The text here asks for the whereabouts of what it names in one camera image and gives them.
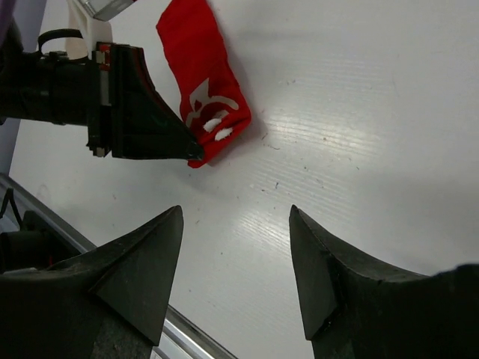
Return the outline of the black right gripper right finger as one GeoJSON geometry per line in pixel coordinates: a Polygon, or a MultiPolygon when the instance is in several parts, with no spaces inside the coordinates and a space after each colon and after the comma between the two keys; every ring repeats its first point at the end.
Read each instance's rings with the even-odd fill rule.
{"type": "Polygon", "coordinates": [[[316,358],[476,358],[478,266],[432,276],[378,260],[301,209],[290,251],[305,337],[316,358]]]}

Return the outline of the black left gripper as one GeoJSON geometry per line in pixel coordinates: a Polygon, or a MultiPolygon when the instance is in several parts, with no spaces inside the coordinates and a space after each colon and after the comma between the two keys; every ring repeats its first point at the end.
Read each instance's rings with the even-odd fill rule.
{"type": "Polygon", "coordinates": [[[203,147],[156,91],[143,49],[115,45],[111,60],[112,120],[109,75],[94,59],[26,52],[11,23],[1,45],[1,119],[85,126],[97,157],[112,149],[120,159],[202,159],[203,147]]]}

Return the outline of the red reindeer sock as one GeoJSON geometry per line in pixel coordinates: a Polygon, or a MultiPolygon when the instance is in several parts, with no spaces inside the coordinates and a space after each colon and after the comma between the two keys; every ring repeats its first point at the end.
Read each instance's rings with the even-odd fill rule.
{"type": "Polygon", "coordinates": [[[248,127],[251,110],[207,1],[171,1],[156,30],[180,91],[180,116],[204,149],[188,165],[200,168],[248,127]]]}

